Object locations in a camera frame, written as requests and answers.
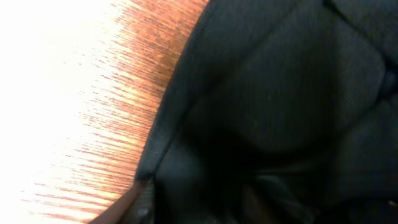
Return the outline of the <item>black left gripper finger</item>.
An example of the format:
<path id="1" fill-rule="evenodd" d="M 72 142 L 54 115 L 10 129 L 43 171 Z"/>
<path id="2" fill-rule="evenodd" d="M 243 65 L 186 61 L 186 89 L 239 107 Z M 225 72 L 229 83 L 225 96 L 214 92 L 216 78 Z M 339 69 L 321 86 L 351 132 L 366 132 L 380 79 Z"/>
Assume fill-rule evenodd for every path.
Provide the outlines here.
<path id="1" fill-rule="evenodd" d="M 107 210 L 90 221 L 89 224 L 116 224 L 137 200 L 145 186 L 145 181 L 134 184 L 124 195 Z"/>

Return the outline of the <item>black polo shirt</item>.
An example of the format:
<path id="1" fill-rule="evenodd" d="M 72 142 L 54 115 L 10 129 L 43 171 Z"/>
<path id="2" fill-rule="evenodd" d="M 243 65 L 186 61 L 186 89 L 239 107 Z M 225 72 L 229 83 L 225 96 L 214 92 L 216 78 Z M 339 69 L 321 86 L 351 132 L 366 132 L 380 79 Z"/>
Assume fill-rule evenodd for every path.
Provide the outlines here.
<path id="1" fill-rule="evenodd" d="M 146 177 L 156 223 L 396 223 L 397 2 L 210 1 Z"/>

